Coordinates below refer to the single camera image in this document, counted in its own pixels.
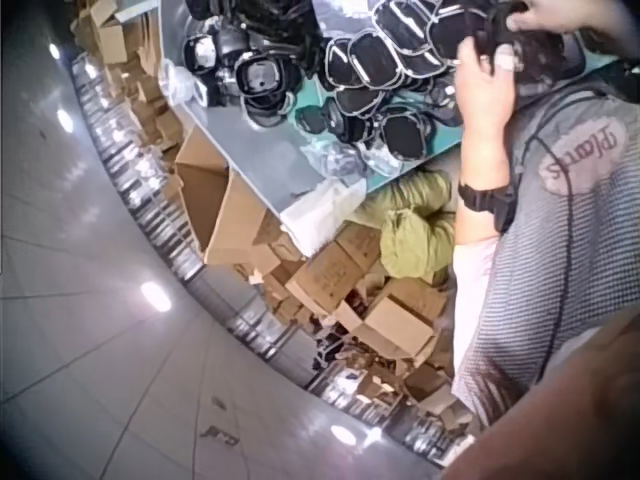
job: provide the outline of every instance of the black wristwatch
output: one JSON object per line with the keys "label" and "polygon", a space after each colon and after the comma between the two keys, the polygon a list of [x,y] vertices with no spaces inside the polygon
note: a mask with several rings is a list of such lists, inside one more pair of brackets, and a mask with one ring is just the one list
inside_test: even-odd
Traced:
{"label": "black wristwatch", "polygon": [[511,185],[494,190],[474,190],[469,185],[458,185],[460,199],[469,210],[494,215],[497,232],[506,233],[516,216],[518,201]]}

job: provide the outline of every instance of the shirt sleeve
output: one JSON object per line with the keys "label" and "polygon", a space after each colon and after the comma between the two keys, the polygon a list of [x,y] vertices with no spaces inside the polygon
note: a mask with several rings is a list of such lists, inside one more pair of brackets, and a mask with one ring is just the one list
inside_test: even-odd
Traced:
{"label": "shirt sleeve", "polygon": [[457,372],[480,323],[499,237],[456,245],[453,270],[458,282],[453,329],[453,366]]}

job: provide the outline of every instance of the tiled floor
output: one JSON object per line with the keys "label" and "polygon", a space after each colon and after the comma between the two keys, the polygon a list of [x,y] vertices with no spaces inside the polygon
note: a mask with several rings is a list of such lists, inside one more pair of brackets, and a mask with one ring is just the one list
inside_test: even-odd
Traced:
{"label": "tiled floor", "polygon": [[[277,374],[186,294],[99,164],[49,54],[48,18],[26,12],[3,32],[2,57],[1,420],[12,453],[35,478],[58,480],[432,478],[387,440],[363,450],[361,424]],[[169,312],[143,299],[149,280]],[[336,424],[356,447],[333,437]]]}

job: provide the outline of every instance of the hand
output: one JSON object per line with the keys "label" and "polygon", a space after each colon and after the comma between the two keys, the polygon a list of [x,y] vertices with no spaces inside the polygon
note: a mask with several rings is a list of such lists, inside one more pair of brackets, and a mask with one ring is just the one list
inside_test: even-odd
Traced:
{"label": "hand", "polygon": [[525,0],[529,11],[514,13],[507,19],[512,31],[549,30],[569,33],[581,28],[607,30],[615,28],[620,4],[618,0]]}
{"label": "hand", "polygon": [[465,134],[502,136],[513,114],[516,100],[515,56],[511,45],[496,51],[495,72],[488,59],[480,59],[472,37],[458,49],[456,97],[464,119]]}

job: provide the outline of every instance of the printed logo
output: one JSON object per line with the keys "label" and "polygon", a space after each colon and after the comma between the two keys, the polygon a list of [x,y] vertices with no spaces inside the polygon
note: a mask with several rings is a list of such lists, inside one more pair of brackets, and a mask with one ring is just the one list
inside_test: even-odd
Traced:
{"label": "printed logo", "polygon": [[[622,160],[627,141],[624,124],[616,118],[604,117],[578,125],[558,140],[552,150],[569,173],[573,193],[581,194],[609,178]],[[569,194],[565,174],[551,155],[542,159],[538,173],[549,192]]]}

